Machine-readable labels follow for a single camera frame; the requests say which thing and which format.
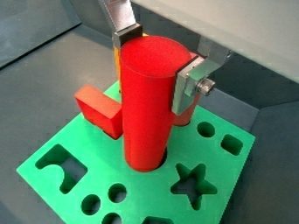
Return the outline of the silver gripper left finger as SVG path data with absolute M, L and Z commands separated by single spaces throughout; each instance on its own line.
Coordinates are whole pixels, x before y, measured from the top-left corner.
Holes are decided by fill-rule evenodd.
M 130 0 L 98 0 L 113 29 L 115 48 L 121 49 L 127 41 L 143 36 L 143 26 L 137 17 Z

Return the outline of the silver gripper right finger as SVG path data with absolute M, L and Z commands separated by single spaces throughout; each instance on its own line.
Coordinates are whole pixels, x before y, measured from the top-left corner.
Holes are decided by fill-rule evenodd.
M 211 39 L 202 37 L 198 55 L 177 72 L 173 112 L 181 115 L 193 105 L 197 94 L 210 95 L 215 82 L 210 75 L 231 59 L 234 52 Z

